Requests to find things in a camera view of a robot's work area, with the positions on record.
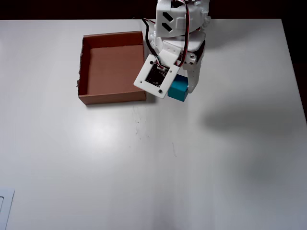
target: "cardboard box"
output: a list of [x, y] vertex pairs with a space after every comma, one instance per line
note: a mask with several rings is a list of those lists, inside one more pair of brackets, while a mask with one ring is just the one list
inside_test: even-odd
[[144, 64], [141, 31], [86, 35], [80, 57], [78, 96], [84, 104], [146, 100], [133, 85]]

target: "white plastic bracket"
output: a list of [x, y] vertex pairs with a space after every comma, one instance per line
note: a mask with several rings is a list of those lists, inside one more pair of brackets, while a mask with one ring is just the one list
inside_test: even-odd
[[161, 86], [157, 87], [146, 81], [155, 63], [156, 63], [155, 56], [150, 54], [146, 59], [138, 77], [136, 78], [134, 86], [163, 99], [166, 93], [168, 92], [169, 88], [171, 87], [171, 84], [173, 83], [177, 73], [179, 72], [180, 67], [175, 66], [174, 64], [170, 65], [168, 73], [166, 74]]

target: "dark background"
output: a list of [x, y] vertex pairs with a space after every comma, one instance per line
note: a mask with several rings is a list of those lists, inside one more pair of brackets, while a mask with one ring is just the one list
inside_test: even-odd
[[[157, 0], [0, 0], [0, 20], [155, 18]], [[211, 0], [213, 19], [281, 18], [304, 110], [307, 111], [305, 0]]]

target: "white mounting plate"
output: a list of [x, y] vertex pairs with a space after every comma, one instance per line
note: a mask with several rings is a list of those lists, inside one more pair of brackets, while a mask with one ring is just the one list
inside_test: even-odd
[[15, 190], [12, 188], [0, 188], [0, 230], [5, 230], [8, 223]]
[[153, 94], [154, 96], [157, 96], [159, 98], [164, 98], [167, 91], [171, 87], [171, 84], [173, 83], [180, 67], [172, 65], [170, 66], [170, 69], [167, 73], [167, 75], [164, 78], [164, 81], [162, 82], [160, 87], [154, 86], [146, 81], [148, 74], [150, 73], [151, 69], [153, 68], [153, 64], [150, 64], [150, 62], [156, 63], [156, 58], [154, 55], [150, 54], [148, 58], [146, 59], [138, 77], [136, 78], [134, 85], [142, 90], [145, 90], [146, 92], [149, 92]]

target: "black cable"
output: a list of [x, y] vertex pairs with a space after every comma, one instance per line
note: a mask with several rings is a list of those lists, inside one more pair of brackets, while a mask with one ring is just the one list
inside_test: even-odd
[[151, 52], [155, 57], [157, 57], [158, 55], [157, 55], [156, 51], [154, 50], [154, 48], [152, 48], [152, 46], [150, 45], [150, 42], [149, 42], [149, 39], [148, 39], [148, 37], [149, 37], [149, 25], [148, 25], [148, 23], [146, 22], [145, 19], [142, 18], [142, 21], [143, 21], [143, 22], [145, 23], [145, 25], [146, 25], [146, 35], [145, 35], [146, 44], [147, 44], [147, 46], [148, 46], [150, 52]]
[[148, 25], [148, 23], [146, 22], [146, 20], [145, 20], [144, 18], [142, 18], [142, 21], [143, 21], [143, 22], [145, 23], [145, 25], [146, 25], [145, 40], [146, 40], [146, 44], [147, 44], [147, 46], [148, 46], [150, 52], [151, 52], [151, 53], [155, 56], [155, 58], [157, 59], [158, 66], [169, 69], [169, 67], [162, 65], [159, 56], [157, 55], [157, 53], [156, 53], [156, 51], [154, 50], [154, 48], [152, 48], [152, 46], [150, 45], [150, 42], [149, 42], [149, 39], [148, 39], [148, 37], [149, 37], [149, 25]]

